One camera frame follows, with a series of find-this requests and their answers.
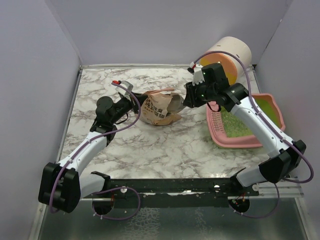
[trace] white wall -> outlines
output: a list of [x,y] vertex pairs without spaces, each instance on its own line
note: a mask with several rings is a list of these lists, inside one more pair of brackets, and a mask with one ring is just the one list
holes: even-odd
[[[309,213],[320,236],[320,1],[294,0],[257,65],[260,89],[274,95],[286,132],[306,143],[315,171],[303,185]],[[304,163],[299,178],[310,172]]]
[[225,36],[260,59],[291,0],[47,0],[83,64],[189,64]]
[[79,59],[43,0],[0,1],[0,239],[28,238]]

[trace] marble countertop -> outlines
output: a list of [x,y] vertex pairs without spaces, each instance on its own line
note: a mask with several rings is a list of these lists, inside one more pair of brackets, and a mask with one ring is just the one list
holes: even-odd
[[[248,68],[252,92],[258,87]],[[184,84],[192,75],[182,68],[97,68],[84,69],[76,93],[61,158],[71,153],[87,136],[96,117],[96,102],[102,96],[117,101],[119,96],[113,80],[128,80],[133,91],[143,93],[173,87],[185,96]],[[247,86],[244,76],[237,82]],[[118,132],[84,170],[83,175],[98,171],[112,178],[225,178],[237,171],[268,159],[263,148],[225,149],[213,142],[207,120],[206,106],[185,108],[182,119],[169,126],[153,126],[138,121],[133,127]],[[122,128],[135,119],[120,124]]]

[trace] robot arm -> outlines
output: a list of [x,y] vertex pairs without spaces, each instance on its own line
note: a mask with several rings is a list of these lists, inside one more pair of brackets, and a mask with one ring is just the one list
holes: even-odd
[[[186,98],[183,104],[194,108],[211,101],[217,102],[248,126],[270,157],[269,160],[257,166],[245,168],[232,176],[231,181],[237,188],[266,181],[277,183],[299,165],[301,158],[283,140],[292,143],[301,153],[306,150],[304,142],[294,141],[282,132],[262,110],[255,112],[248,90],[240,83],[230,86],[221,64],[214,63],[205,67],[197,65],[194,70],[189,68],[189,71],[194,72],[193,81],[185,85]],[[282,138],[272,131],[261,116]]]
[[[121,99],[113,102],[108,96],[101,97],[96,103],[96,118],[83,142],[66,158],[58,163],[49,162],[44,167],[39,202],[49,205],[55,181],[60,173],[61,178],[56,185],[52,202],[52,206],[57,209],[70,213],[81,198],[102,190],[106,180],[104,174],[92,172],[85,177],[81,177],[81,174],[90,161],[114,139],[117,121],[131,110],[138,113],[138,106],[128,93],[133,89],[133,85],[127,81],[117,83],[122,86],[116,88]],[[142,94],[134,95],[140,105],[147,98]]]

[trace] brown paper bag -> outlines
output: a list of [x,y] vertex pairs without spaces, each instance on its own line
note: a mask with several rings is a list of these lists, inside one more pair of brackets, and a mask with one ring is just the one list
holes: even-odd
[[171,94],[161,93],[174,90],[174,88],[169,87],[146,91],[144,95],[148,95],[148,98],[141,106],[140,120],[158,126],[170,125],[180,120],[182,117],[177,113],[184,108],[182,105],[183,98],[175,92],[172,92]]

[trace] white container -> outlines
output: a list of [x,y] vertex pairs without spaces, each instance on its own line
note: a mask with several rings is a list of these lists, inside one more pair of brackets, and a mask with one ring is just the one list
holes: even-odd
[[[241,62],[243,62],[246,68],[251,64],[252,54],[248,45],[232,36],[221,38],[207,52],[209,51],[225,51],[231,53],[237,56]],[[223,53],[212,53],[204,56],[200,60],[200,64],[202,66],[218,62],[220,62],[223,66],[230,85],[234,84],[238,76],[241,76],[244,73],[243,68],[241,67],[240,63],[237,62],[237,60]]]

